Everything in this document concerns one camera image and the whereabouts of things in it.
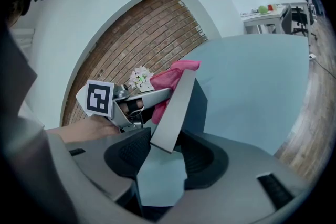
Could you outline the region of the person's left forearm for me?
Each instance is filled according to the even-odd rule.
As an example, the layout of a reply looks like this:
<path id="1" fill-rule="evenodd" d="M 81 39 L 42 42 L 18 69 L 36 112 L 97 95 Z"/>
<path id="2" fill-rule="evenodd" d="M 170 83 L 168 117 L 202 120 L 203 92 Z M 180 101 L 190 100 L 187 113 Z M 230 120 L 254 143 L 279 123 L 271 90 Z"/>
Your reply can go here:
<path id="1" fill-rule="evenodd" d="M 68 126 L 48 129 L 47 133 L 59 135 L 65 143 L 74 143 L 117 135 L 120 130 L 105 117 L 92 115 Z"/>

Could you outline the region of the small white desk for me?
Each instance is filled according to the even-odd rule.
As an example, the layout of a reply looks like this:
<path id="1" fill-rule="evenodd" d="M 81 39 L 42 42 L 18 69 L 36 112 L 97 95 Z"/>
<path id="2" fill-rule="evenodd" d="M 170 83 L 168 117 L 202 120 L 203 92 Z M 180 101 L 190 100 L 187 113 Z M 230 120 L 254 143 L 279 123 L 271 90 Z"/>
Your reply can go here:
<path id="1" fill-rule="evenodd" d="M 268 11 L 265 14 L 254 13 L 242 16 L 241 19 L 245 27 L 261 26 L 273 24 L 277 34 L 283 34 L 284 31 L 281 26 L 283 17 L 288 10 L 287 5 L 277 6 L 277 10 Z"/>

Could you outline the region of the person's white shirt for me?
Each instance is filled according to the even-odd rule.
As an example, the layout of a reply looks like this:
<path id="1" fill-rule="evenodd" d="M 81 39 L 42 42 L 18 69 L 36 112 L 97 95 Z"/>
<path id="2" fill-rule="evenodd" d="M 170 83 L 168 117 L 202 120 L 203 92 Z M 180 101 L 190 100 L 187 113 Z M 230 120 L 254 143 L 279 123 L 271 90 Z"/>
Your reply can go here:
<path id="1" fill-rule="evenodd" d="M 18 115 L 37 75 L 0 23 L 0 222 L 78 224 L 47 133 Z"/>

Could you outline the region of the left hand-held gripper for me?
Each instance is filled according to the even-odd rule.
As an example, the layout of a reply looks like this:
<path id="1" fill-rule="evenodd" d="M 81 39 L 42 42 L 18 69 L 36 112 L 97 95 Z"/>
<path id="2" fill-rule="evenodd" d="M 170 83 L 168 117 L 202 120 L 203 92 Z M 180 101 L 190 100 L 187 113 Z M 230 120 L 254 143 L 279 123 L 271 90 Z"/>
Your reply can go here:
<path id="1" fill-rule="evenodd" d="M 168 100 L 172 92 L 171 88 L 165 88 L 131 95 L 125 84 L 119 86 L 111 82 L 88 80 L 76 94 L 76 99 L 87 116 L 105 117 L 121 132 L 124 132 L 143 128 L 148 121 L 148 115 L 144 113 L 144 109 Z M 142 101 L 143 110 L 136 117 L 129 118 L 123 114 L 119 103 L 136 100 Z"/>

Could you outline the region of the person's left hand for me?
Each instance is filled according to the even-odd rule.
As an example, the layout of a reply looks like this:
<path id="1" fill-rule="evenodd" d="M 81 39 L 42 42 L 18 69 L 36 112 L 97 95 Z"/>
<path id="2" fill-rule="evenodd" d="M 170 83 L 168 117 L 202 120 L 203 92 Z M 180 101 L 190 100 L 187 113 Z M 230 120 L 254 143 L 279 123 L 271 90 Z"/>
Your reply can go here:
<path id="1" fill-rule="evenodd" d="M 124 115 L 129 118 L 133 118 L 142 112 L 144 105 L 141 99 L 136 99 L 127 102 L 120 102 L 119 107 Z"/>

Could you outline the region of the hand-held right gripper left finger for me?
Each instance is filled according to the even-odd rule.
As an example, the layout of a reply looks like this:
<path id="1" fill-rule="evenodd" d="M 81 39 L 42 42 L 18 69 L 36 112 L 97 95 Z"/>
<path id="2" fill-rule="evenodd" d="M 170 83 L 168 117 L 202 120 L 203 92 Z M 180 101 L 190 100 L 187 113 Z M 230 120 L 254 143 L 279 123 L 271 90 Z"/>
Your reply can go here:
<path id="1" fill-rule="evenodd" d="M 143 216 L 136 176 L 150 139 L 150 128 L 70 144 L 48 135 L 56 171 L 78 218 Z"/>

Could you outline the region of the pink cloth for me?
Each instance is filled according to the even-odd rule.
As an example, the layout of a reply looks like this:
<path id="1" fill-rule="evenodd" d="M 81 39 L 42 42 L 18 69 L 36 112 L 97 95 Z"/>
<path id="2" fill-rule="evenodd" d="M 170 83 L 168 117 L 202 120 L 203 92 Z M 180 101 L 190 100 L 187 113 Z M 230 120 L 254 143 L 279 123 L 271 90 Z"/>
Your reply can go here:
<path id="1" fill-rule="evenodd" d="M 196 71 L 199 69 L 201 65 L 200 61 L 192 61 L 192 60 L 179 60 L 170 66 L 169 69 L 162 71 L 156 75 L 154 75 L 150 79 L 151 85 L 155 90 L 161 90 L 165 88 L 171 88 L 172 91 L 175 91 L 177 84 L 184 72 L 185 69 Z M 169 103 L 170 99 L 167 99 L 164 102 L 161 102 L 155 106 L 152 122 L 156 125 L 159 124 L 162 115 Z"/>

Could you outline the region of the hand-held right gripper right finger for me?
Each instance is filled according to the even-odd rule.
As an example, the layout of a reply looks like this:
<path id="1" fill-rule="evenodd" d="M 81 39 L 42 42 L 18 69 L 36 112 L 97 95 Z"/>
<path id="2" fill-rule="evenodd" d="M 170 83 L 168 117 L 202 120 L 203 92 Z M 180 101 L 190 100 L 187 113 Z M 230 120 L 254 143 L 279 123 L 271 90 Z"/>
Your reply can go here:
<path id="1" fill-rule="evenodd" d="M 180 133 L 184 194 L 158 224 L 282 224 L 308 184 L 264 150 L 210 134 Z"/>

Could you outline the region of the black office chair with headrest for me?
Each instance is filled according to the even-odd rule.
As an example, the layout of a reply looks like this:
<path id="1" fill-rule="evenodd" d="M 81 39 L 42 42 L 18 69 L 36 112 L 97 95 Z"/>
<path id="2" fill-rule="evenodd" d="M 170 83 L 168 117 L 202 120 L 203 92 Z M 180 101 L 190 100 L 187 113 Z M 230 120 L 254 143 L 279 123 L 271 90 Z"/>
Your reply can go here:
<path id="1" fill-rule="evenodd" d="M 309 16 L 307 16 L 299 7 L 292 8 L 292 21 L 296 22 L 297 26 L 301 26 L 300 28 L 294 28 L 292 34 L 303 33 L 304 36 L 308 34 L 307 26 L 311 26 L 314 23 L 310 5 L 308 6 L 308 12 Z"/>

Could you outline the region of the pink flowers in white pot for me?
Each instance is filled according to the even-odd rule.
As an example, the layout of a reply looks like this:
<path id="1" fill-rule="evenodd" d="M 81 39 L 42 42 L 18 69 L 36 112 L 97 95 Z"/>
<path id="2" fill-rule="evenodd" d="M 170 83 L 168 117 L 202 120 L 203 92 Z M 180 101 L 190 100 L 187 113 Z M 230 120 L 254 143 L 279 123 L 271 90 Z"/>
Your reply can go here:
<path id="1" fill-rule="evenodd" d="M 141 92 L 147 92 L 154 90 L 154 87 L 150 83 L 150 79 L 154 76 L 148 68 L 140 66 L 135 68 L 129 77 L 128 84 L 134 89 L 137 88 Z"/>

